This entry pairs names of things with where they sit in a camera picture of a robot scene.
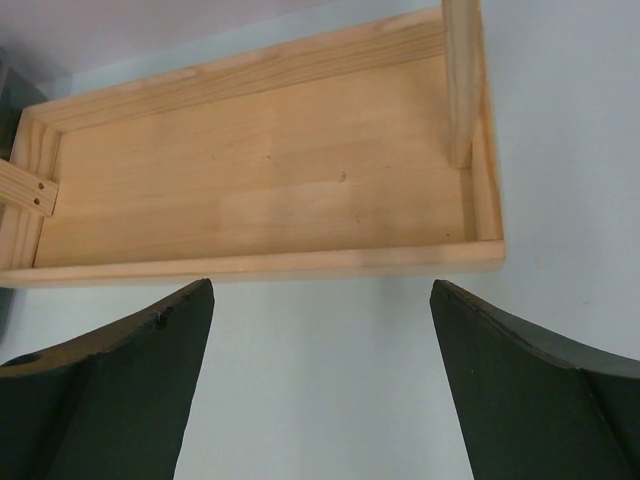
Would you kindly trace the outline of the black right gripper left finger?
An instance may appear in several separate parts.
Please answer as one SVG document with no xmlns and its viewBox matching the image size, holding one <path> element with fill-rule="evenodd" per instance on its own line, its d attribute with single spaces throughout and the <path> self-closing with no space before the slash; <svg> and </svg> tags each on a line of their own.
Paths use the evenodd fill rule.
<svg viewBox="0 0 640 480">
<path fill-rule="evenodd" d="M 214 304 L 201 279 L 3 363 L 2 478 L 173 478 Z"/>
</svg>

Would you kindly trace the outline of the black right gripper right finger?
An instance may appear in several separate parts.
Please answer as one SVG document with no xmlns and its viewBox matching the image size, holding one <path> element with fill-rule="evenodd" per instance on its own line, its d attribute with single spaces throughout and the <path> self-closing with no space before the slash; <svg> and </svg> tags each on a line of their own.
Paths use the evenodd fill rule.
<svg viewBox="0 0 640 480">
<path fill-rule="evenodd" d="M 639 363 L 445 280 L 430 308 L 476 479 L 636 479 Z"/>
</svg>

